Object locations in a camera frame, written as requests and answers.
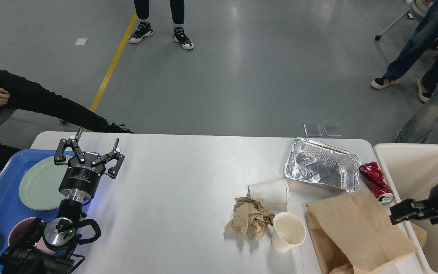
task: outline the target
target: white bin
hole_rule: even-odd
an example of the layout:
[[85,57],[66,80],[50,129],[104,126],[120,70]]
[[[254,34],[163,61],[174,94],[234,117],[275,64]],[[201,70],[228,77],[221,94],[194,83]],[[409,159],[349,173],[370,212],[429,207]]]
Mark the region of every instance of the white bin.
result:
[[[386,182],[395,186],[395,202],[412,198],[428,198],[430,190],[438,184],[438,145],[431,144],[378,144],[374,147]],[[417,258],[428,274],[438,273],[438,224],[429,220],[413,220],[427,231],[427,243],[420,249],[412,226],[404,222],[408,236],[419,247]]]

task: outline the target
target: white paper cup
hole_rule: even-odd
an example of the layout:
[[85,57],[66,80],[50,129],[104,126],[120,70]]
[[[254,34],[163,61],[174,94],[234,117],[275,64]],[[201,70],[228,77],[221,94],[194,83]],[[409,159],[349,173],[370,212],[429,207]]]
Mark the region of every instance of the white paper cup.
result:
[[273,218],[271,244],[276,251],[285,252],[301,245],[305,240],[305,225],[292,213],[282,212]]
[[287,203],[290,190],[287,180],[280,178],[248,186],[250,197],[262,203]]

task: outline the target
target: gray floor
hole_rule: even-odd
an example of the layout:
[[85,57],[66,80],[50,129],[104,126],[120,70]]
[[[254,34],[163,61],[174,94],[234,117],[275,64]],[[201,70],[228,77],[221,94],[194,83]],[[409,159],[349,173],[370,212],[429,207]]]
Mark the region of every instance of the gray floor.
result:
[[[342,138],[372,145],[422,106],[415,80],[427,51],[399,85],[375,91],[417,26],[401,0],[186,0],[186,33],[172,41],[168,1],[151,1],[155,33],[126,44],[96,113],[149,134],[304,137],[304,123],[337,123]],[[134,14],[131,0],[0,2],[0,68],[90,107]],[[89,38],[85,46],[73,45]],[[16,111],[0,142],[29,148],[42,131],[74,131]]]

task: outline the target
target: aluminum foil tray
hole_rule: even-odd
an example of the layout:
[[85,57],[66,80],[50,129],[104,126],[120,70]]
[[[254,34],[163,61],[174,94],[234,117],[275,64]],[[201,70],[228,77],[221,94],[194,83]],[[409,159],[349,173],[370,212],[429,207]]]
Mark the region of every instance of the aluminum foil tray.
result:
[[289,179],[331,190],[358,189],[358,157],[349,151],[297,137],[283,173]]

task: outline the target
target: paper cup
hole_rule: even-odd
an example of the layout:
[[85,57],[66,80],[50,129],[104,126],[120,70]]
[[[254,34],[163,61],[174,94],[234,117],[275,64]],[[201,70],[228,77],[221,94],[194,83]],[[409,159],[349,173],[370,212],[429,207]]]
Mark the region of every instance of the paper cup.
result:
[[276,251],[285,252],[301,245],[305,240],[305,225],[292,213],[282,212],[273,218],[271,244]]
[[[21,220],[11,229],[7,240],[8,246],[14,244],[14,242],[18,239],[18,237],[30,227],[31,223],[35,218],[36,217],[29,217],[24,220]],[[51,251],[50,249],[47,248],[45,242],[43,241],[43,237],[40,238],[40,240],[36,243],[36,248],[49,253],[55,253],[54,251]]]
[[248,186],[250,197],[262,203],[287,203],[290,198],[287,180],[280,178]]

